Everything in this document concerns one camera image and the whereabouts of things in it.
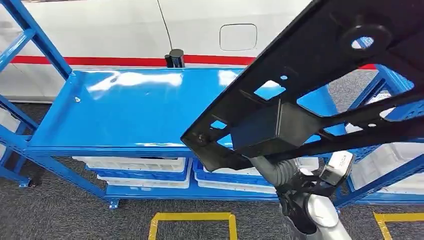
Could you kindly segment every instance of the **yellow floor marking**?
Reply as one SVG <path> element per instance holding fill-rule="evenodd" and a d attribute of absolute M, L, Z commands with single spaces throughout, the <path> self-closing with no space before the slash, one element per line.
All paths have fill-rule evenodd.
<path fill-rule="evenodd" d="M 237 239 L 236 216 L 230 212 L 158 212 L 150 221 L 148 240 L 155 240 L 159 221 L 228 220 L 229 239 Z"/>
<path fill-rule="evenodd" d="M 417 213 L 375 213 L 374 218 L 380 227 L 381 234 L 385 240 L 392 240 L 389 229 L 387 228 L 387 222 L 416 222 L 424 221 L 424 212 Z"/>

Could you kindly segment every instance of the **black mounting plate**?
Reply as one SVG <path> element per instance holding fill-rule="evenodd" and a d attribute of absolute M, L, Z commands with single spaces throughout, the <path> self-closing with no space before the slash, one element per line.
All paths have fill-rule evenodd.
<path fill-rule="evenodd" d="M 247 157 L 283 161 L 424 136 L 424 116 L 389 121 L 380 112 L 424 99 L 424 1 L 314 0 L 222 92 L 181 140 L 207 170 L 251 167 Z M 367 48 L 353 48 L 371 37 Z M 414 88 L 356 109 L 322 117 L 297 104 L 305 94 L 365 64 L 382 64 Z M 266 100 L 254 92 L 272 80 L 286 90 Z M 211 127 L 216 120 L 224 129 Z M 351 123 L 363 130 L 335 136 Z M 231 134 L 233 148 L 217 143 Z M 304 143 L 312 135 L 321 140 Z"/>

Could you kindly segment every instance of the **gray cable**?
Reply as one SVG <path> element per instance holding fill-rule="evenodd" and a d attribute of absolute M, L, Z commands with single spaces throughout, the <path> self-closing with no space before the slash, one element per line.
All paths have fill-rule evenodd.
<path fill-rule="evenodd" d="M 275 187 L 287 183 L 298 171 L 297 159 L 290 159 L 273 164 L 264 156 L 249 159 L 252 165 L 270 184 Z"/>

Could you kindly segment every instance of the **gray carpet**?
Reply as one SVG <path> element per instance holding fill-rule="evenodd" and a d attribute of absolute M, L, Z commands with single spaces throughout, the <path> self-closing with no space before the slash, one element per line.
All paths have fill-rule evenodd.
<path fill-rule="evenodd" d="M 337 109 L 345 111 L 374 72 L 357 70 L 330 84 Z M 40 122 L 49 105 L 18 104 Z M 86 179 L 104 186 L 84 164 L 60 158 Z M 119 209 L 80 190 L 52 173 L 27 162 L 21 172 L 34 179 L 34 188 L 17 188 L 0 178 L 1 239 L 147 239 L 150 220 L 157 212 L 231 212 L 239 239 L 297 239 L 290 223 L 273 202 L 206 200 L 122 200 Z M 353 239 L 382 239 L 372 212 L 422 212 L 420 206 L 353 205 L 341 210 L 340 219 Z M 389 223 L 393 239 L 424 239 L 423 222 Z M 157 239 L 228 239 L 226 221 L 159 222 Z"/>

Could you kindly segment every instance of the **shelf foot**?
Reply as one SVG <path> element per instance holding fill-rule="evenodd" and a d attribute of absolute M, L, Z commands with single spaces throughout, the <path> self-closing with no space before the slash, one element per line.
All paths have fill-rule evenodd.
<path fill-rule="evenodd" d="M 28 177 L 21 176 L 3 166 L 0 166 L 0 177 L 17 182 L 19 184 L 19 188 L 26 188 L 30 183 L 30 179 Z"/>
<path fill-rule="evenodd" d="M 112 198 L 109 201 L 109 209 L 117 209 L 119 207 L 119 198 Z"/>

